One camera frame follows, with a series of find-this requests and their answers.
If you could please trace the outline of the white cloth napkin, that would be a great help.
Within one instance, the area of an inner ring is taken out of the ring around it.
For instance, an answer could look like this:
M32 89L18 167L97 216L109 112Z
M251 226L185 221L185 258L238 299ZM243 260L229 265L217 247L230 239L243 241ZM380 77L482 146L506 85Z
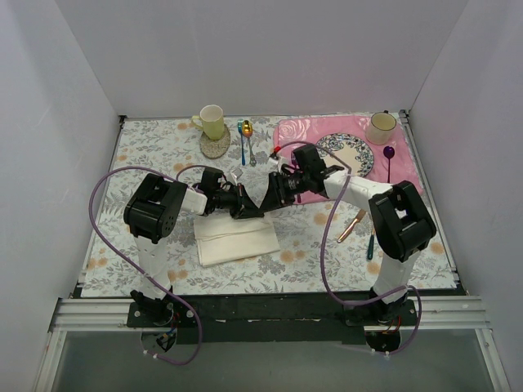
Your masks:
M194 219L199 263L210 267L280 250L270 217L234 220L226 214Z

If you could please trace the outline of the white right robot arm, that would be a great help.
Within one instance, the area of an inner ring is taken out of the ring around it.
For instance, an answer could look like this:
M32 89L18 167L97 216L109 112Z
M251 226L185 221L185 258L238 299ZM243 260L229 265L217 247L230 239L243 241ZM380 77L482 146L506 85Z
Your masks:
M365 301L344 301L332 289L327 293L339 304L351 323L372 321L388 324L397 318L408 295L408 282L416 260L436 235L431 218L416 187L409 181L395 185L353 176L343 162L331 167L320 157L322 149L297 142L295 167L280 163L269 175L262 212L294 204L305 192L347 203L370 215L375 238L383 251L381 269Z

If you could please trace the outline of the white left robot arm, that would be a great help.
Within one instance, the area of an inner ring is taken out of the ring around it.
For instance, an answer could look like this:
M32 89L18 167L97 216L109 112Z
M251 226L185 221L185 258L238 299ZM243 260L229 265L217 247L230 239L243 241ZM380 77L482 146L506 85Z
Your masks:
M262 218L241 184L226 180L223 171L206 167L195 189L178 180L165 180L148 174L128 202L123 219L135 239L138 265L145 275L141 288L131 292L139 311L153 325L168 325L175 314L166 299L172 290L165 261L168 237L180 212L208 216L217 209L227 210L234 220Z

